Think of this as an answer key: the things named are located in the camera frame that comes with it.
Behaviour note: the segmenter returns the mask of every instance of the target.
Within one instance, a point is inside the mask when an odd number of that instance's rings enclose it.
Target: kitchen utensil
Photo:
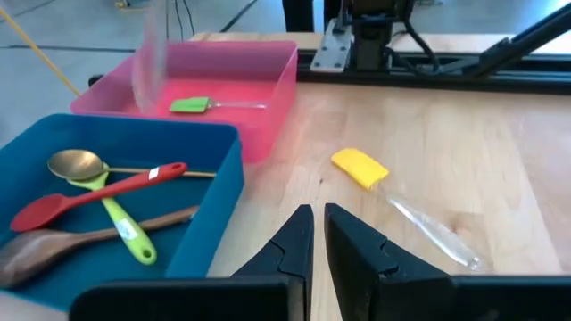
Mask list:
[[[483,272],[486,270],[478,255],[444,224],[418,210],[419,206],[411,205],[410,202],[396,194],[385,193],[385,197],[446,255],[472,271]]]
[[[58,193],[44,196],[22,209],[12,220],[10,228],[16,232],[40,228],[73,207],[97,201],[104,197],[162,183],[182,175],[185,169],[185,163],[172,163],[129,177],[93,193],[84,193],[75,197],[68,197]],[[102,174],[99,177],[100,180],[101,177],[103,177],[104,183],[107,173]]]
[[[144,230],[152,231],[183,223],[197,211],[198,206],[192,206],[138,224]],[[0,249],[0,288],[14,287],[29,280],[81,246],[118,235],[119,232],[115,228],[88,233],[67,233],[50,229],[22,233]]]
[[[473,271],[484,270],[484,264],[476,253],[448,227],[419,210],[417,206],[410,205],[403,197],[384,191],[377,184],[389,174],[389,171],[376,160],[355,148],[345,148],[336,152],[331,157],[331,161],[361,186],[367,190],[373,190],[374,193],[386,199],[451,259]]]
[[[103,168],[103,161],[93,152],[84,150],[63,150],[55,153],[47,161],[47,167],[54,175],[73,180],[96,177],[104,171],[119,173],[144,173],[149,169]],[[216,173],[186,171],[185,177],[216,177]]]
[[[184,169],[180,170],[178,174],[182,175]],[[149,180],[152,180],[151,177],[155,177],[157,174],[153,173],[153,171],[154,169],[149,171]],[[91,178],[87,181],[74,181],[68,179],[68,183],[95,192],[105,188],[105,181],[108,176],[109,172],[105,171],[98,177]],[[113,224],[115,224],[115,228],[117,228],[121,239],[125,245],[127,245],[128,250],[133,254],[135,259],[145,265],[153,264],[157,260],[157,250],[154,248],[151,239],[149,239],[149,236],[147,236],[145,231],[141,229],[135,220],[113,198],[103,198],[101,202],[107,210]]]
[[[213,107],[233,107],[233,108],[254,108],[264,109],[265,103],[251,102],[215,102],[209,97],[193,97],[188,99],[178,99],[170,105],[171,112],[202,113]]]

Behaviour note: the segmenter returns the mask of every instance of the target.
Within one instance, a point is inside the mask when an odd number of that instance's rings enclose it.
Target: spoon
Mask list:
[[[105,163],[103,164],[103,167],[105,169],[108,168]],[[185,169],[186,165],[178,168],[178,176],[182,175]],[[149,171],[149,180],[151,180],[151,177],[157,176],[157,173],[153,173],[153,171],[154,169]],[[104,171],[99,176],[89,178],[84,181],[68,179],[68,183],[96,192],[105,188],[105,181],[108,176],[109,172]],[[145,265],[153,264],[157,260],[157,250],[154,248],[151,239],[147,236],[145,231],[143,231],[135,220],[115,200],[113,200],[113,198],[106,197],[103,198],[101,202],[107,210],[109,217],[115,224],[115,228],[117,228],[121,239],[135,259]]]
[[[105,168],[103,161],[93,152],[84,150],[63,150],[55,153],[47,161],[47,167],[54,175],[72,180],[96,177],[105,171],[119,173],[143,173],[149,169]],[[185,177],[216,177],[216,173],[186,171]]]
[[[104,197],[111,197],[120,193],[126,193],[168,181],[182,175],[185,169],[185,163],[172,163],[108,185],[96,192],[84,193],[75,197],[68,197],[59,193],[44,196],[28,204],[16,214],[10,224],[10,228],[15,232],[25,232],[40,228],[62,215],[66,210],[88,202],[100,200]],[[103,177],[104,183],[104,179],[107,178],[107,173],[101,177]]]
[[[198,206],[192,206],[139,222],[139,225],[151,231],[188,221],[197,211]],[[118,235],[119,232],[115,228],[89,233],[67,233],[49,229],[22,233],[0,249],[0,288],[21,284],[83,245]]]

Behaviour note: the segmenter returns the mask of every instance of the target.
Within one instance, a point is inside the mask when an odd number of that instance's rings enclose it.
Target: metal bracket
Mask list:
[[[321,46],[313,57],[310,70],[315,72],[343,72],[349,63],[352,43],[352,26],[342,26],[334,31],[337,19],[332,19],[321,40]]]

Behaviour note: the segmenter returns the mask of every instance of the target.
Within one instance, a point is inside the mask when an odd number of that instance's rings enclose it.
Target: wooden countertop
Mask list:
[[[201,34],[204,40],[294,40],[318,34]],[[425,36],[438,52],[479,52],[502,35]],[[565,36],[542,52],[571,52]],[[408,37],[393,47],[415,50]],[[391,170],[383,184],[453,211],[430,213],[480,251],[493,274],[571,271],[571,101],[510,95],[300,83],[273,155],[246,166],[246,186],[212,263],[229,276],[299,204],[315,219],[313,320],[340,320],[327,265],[323,209],[336,202],[392,241],[451,274],[466,273],[402,214],[353,183],[329,160],[357,147]]]

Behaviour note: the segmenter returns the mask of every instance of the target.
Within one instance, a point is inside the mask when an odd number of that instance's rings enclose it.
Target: red silicone spatula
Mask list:
[[[25,232],[40,228],[62,215],[66,210],[76,206],[139,188],[157,185],[182,176],[185,171],[186,164],[177,162],[147,170],[144,173],[123,179],[115,184],[107,185],[98,191],[84,193],[80,196],[68,197],[59,193],[47,195],[33,201],[21,210],[12,220],[10,228],[15,232]]]

